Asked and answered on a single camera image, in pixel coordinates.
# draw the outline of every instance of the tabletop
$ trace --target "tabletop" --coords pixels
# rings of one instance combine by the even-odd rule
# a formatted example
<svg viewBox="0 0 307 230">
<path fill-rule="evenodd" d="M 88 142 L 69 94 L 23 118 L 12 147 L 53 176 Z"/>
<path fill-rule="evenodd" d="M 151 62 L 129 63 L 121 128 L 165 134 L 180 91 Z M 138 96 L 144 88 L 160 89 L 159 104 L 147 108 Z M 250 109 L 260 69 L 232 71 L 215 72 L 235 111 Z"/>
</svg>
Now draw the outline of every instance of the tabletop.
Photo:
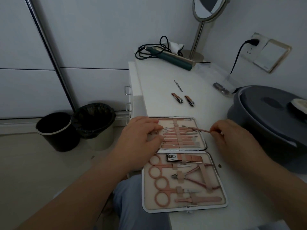
<svg viewBox="0 0 307 230">
<path fill-rule="evenodd" d="M 212 87 L 214 73 L 209 66 L 200 73 L 196 68 L 187 71 L 152 58 L 136 60 L 136 68 L 148 116 L 194 117 L 198 127 L 207 130 L 217 120 L 227 118 L 227 111 L 233 104 L 233 99 L 224 97 Z M 173 92 L 184 100 L 183 104 L 175 100 L 171 95 Z M 184 95 L 188 95 L 195 102 L 194 107 L 188 104 Z M 208 145 L 206 151 L 211 154 L 216 165 L 221 165 L 221 168 L 217 167 L 217 171 L 225 187 L 228 206 L 198 210 L 192 214 L 169 213 L 172 228 L 243 230 L 280 219 L 271 201 L 224 162 L 211 135 L 203 133 L 203 136 Z"/>
</svg>

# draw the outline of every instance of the black trash bag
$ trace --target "black trash bag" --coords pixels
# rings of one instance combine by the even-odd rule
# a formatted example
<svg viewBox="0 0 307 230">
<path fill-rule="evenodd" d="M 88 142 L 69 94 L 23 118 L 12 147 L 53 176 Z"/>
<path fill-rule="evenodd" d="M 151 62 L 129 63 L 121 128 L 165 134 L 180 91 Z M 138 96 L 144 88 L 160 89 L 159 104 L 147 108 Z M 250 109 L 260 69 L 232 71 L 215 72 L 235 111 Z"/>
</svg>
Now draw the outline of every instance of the black trash bag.
<svg viewBox="0 0 307 230">
<path fill-rule="evenodd" d="M 84 139 L 92 139 L 112 125 L 114 109 L 100 102 L 80 107 L 72 115 L 71 123 Z"/>
</svg>

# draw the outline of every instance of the pot lid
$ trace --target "pot lid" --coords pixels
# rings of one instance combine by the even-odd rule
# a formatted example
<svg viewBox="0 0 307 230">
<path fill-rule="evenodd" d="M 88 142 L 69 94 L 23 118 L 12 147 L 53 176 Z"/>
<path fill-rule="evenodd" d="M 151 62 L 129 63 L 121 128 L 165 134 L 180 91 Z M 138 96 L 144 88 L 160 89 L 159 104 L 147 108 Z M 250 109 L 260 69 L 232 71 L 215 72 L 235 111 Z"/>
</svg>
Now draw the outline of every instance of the pot lid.
<svg viewBox="0 0 307 230">
<path fill-rule="evenodd" d="M 286 140 L 307 146 L 307 115 L 291 104 L 295 98 L 300 97 L 267 86 L 248 86 L 239 91 L 243 107 L 259 124 Z"/>
</svg>

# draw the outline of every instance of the person's right arm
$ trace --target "person's right arm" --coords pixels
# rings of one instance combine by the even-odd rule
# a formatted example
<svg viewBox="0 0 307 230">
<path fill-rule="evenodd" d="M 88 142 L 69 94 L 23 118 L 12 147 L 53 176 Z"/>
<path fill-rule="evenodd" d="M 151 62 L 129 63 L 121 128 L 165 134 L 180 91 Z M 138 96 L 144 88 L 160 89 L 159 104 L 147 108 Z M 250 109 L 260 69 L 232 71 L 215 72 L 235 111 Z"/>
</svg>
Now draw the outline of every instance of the person's right arm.
<svg viewBox="0 0 307 230">
<path fill-rule="evenodd" d="M 271 160 L 256 139 L 232 120 L 210 129 L 226 162 L 262 190 L 291 230 L 307 229 L 307 184 Z"/>
</svg>

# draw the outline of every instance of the electrical outlet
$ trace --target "electrical outlet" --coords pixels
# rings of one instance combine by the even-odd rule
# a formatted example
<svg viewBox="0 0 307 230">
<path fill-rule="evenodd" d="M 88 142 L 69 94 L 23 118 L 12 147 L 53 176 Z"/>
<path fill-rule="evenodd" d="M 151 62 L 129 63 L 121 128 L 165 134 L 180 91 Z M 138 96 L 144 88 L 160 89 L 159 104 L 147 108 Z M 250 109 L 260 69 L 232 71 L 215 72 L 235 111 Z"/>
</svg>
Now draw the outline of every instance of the electrical outlet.
<svg viewBox="0 0 307 230">
<path fill-rule="evenodd" d="M 267 42 L 270 39 L 256 32 L 251 36 L 251 39 L 252 38 L 259 39 L 259 44 L 257 46 L 253 46 L 247 43 L 242 47 L 242 50 L 240 53 L 241 57 L 248 60 L 249 62 L 255 61 L 257 56 L 260 54 L 260 52 L 262 51 L 262 49 L 264 48 L 264 46 L 267 44 Z"/>
</svg>

